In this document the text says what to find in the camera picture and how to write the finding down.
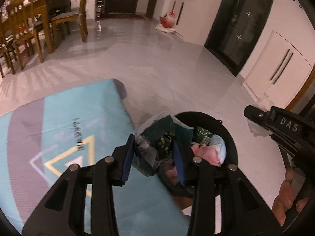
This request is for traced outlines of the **right hand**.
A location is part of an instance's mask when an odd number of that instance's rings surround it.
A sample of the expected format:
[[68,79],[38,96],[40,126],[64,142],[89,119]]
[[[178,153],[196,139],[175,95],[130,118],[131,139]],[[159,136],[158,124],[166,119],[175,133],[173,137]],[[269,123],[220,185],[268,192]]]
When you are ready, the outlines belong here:
[[293,177],[294,169],[287,169],[285,180],[281,184],[279,195],[275,198],[271,209],[280,226],[284,225],[286,220],[286,211],[292,208],[295,200],[291,186]]

